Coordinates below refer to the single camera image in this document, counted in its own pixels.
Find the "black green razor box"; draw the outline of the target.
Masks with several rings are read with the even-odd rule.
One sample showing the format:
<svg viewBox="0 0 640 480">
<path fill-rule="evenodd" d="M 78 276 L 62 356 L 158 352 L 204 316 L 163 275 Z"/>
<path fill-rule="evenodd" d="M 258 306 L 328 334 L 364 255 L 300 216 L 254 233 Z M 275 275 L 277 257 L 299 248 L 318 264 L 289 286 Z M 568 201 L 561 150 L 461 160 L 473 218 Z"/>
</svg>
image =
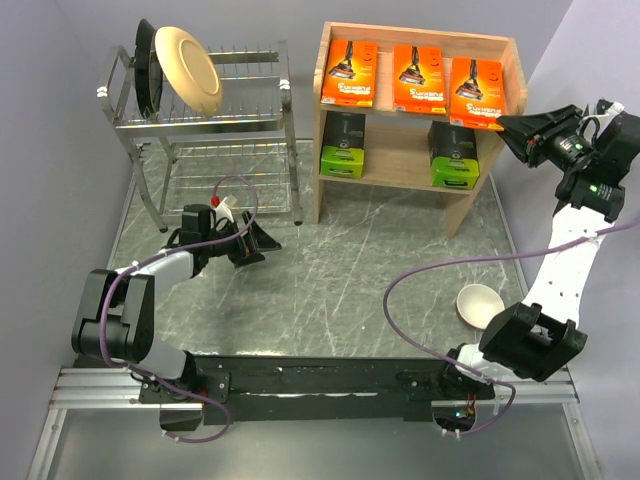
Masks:
<svg viewBox="0 0 640 480">
<path fill-rule="evenodd" d="M 326 116 L 320 173 L 360 179 L 364 169 L 366 116 L 329 111 Z"/>
<path fill-rule="evenodd" d="M 470 128 L 433 122 L 428 133 L 432 185 L 472 190 L 480 175 L 476 135 Z"/>
</svg>

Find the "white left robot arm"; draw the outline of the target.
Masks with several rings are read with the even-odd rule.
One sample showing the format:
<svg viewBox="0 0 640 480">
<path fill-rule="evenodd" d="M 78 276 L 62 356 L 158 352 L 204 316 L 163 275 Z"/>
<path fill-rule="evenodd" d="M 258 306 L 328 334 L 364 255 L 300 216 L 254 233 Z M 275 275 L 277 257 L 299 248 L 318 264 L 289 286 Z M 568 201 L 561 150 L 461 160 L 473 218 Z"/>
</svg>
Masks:
<svg viewBox="0 0 640 480">
<path fill-rule="evenodd" d="M 203 391 L 194 356 L 155 336 L 156 296 L 201 273 L 213 258 L 226 257 L 236 268 L 261 262 L 282 245 L 248 210 L 239 226 L 226 202 L 184 207 L 181 225 L 158 257 L 143 267 L 95 269 L 85 281 L 71 335 L 75 353 L 143 370 L 163 379 L 163 390 L 184 402 Z"/>
</svg>

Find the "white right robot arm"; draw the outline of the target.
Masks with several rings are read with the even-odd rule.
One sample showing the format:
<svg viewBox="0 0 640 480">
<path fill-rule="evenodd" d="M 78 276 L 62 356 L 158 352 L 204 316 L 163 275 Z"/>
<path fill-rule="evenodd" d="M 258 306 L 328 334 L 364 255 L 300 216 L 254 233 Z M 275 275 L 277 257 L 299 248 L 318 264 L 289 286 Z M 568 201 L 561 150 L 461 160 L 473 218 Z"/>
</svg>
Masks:
<svg viewBox="0 0 640 480">
<path fill-rule="evenodd" d="M 497 313 L 477 344 L 455 351 L 437 375 L 439 390 L 460 398 L 473 379 L 509 373 L 542 382 L 577 356 L 582 293 L 600 246 L 625 204 L 621 182 L 639 154 L 639 118 L 619 102 L 598 100 L 497 120 L 502 141 L 523 164 L 549 161 L 562 173 L 548 253 L 525 298 Z"/>
</svg>

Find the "orange razor box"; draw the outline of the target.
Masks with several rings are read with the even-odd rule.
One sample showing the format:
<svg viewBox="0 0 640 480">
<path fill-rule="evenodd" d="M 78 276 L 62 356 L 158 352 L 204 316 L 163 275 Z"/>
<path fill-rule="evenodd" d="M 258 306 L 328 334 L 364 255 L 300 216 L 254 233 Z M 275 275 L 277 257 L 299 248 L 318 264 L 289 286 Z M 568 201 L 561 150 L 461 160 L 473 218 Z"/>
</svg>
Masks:
<svg viewBox="0 0 640 480">
<path fill-rule="evenodd" d="M 446 84 L 442 52 L 430 46 L 399 44 L 393 50 L 393 109 L 445 115 Z"/>
<path fill-rule="evenodd" d="M 452 125 L 502 131 L 497 119 L 506 113 L 502 64 L 454 57 L 450 73 L 449 122 Z"/>
<path fill-rule="evenodd" d="M 321 103 L 345 107 L 373 106 L 378 45 L 369 41 L 334 39 L 323 78 Z"/>
</svg>

